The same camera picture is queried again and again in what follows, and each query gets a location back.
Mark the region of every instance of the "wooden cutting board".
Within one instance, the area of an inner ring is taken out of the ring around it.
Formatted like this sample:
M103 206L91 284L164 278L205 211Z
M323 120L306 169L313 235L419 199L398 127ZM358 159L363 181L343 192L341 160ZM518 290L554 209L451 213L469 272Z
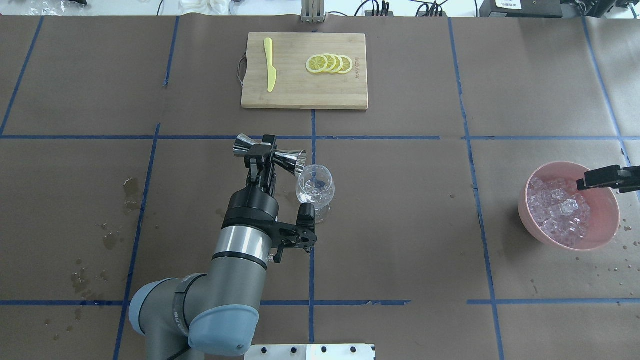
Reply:
M276 85L267 92L264 39L273 39ZM312 74L307 59L316 54L349 56L347 74ZM249 33L246 47L243 108L366 110L367 45L364 34Z

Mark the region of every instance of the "water droplet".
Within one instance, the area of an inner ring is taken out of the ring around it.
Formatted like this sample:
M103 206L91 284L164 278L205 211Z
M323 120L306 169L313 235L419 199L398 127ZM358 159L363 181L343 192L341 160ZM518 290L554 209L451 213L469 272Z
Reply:
M122 185L122 189L124 190L124 195L126 197L136 196L140 190L138 186L138 179L134 177L126 180Z
M113 248L116 246L117 241L118 240L114 233L109 233L102 239L102 243L104 244L104 247L107 248L107 250L113 250Z

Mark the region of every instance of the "table surface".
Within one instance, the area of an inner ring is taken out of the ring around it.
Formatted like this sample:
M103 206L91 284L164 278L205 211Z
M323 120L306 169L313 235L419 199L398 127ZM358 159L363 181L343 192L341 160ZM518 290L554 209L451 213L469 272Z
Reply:
M254 343L637 359L637 194L616 196L622 228L594 252L536 241L516 204L549 161L640 163L639 27L0 17L3 358L144 358L129 299L208 269L246 176L233 139L270 133L326 165L336 194L312 255L269 266ZM236 67L252 31L366 33L369 109L242 109ZM294 184L281 172L282 221Z
M186 4L204 3L206 0L183 0ZM364 0L325 0L326 12L342 12L354 15ZM477 0L480 7L484 0ZM395 16L414 17L420 3L411 0L391 1L390 9ZM371 6L365 5L358 16ZM201 10L188 10L180 6L180 0L88 0L88 6L80 6L65 0L0 0L0 13L4 15L184 15L200 12L214 15L212 8L206 5ZM450 17L475 17L476 5L473 0L450 0L443 5ZM301 0L243 0L232 3L229 9L234 15L300 15ZM634 10L613 8L604 17L608 19L633 19L640 13L640 4ZM564 17L575 17L577 12L569 5L563 5Z

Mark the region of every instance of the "water stain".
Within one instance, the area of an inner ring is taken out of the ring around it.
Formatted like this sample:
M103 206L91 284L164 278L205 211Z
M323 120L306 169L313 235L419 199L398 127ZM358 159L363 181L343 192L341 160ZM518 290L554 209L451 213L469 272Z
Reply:
M117 241L118 238L114 233L109 233L102 238L102 243L104 244L104 247L107 248L107 250L113 250L113 248L116 247Z
M140 209L140 204L138 204L137 201L135 200L127 200L124 202L124 206L122 207L122 211L128 215L131 214L133 211L136 211Z
M126 197L135 197L140 191L140 187L138 186L138 179L134 177L132 179L126 180L122 185L122 188L124 189L124 195Z
M71 275L71 283L73 284L76 293L85 291L91 283L91 279L86 276L86 268L80 269L80 272L74 272Z

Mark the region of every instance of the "light blue joint cap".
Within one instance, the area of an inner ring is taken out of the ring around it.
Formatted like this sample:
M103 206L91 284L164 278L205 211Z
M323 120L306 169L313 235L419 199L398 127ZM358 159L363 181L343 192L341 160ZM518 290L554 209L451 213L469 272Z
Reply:
M211 355L242 356L251 347L259 317L251 306L214 307L189 325L189 346Z
M129 321L131 322L131 326L133 326L133 329L142 336L145 335L145 333L142 332L142 328L140 327L140 311L142 310L142 305L144 305L145 300L147 299L147 296L151 294L151 291L153 291L156 286L162 284L167 280L177 279L174 277L170 277L169 279L146 284L140 290L138 290L138 292L133 295L133 299L131 299L131 304L129 304Z

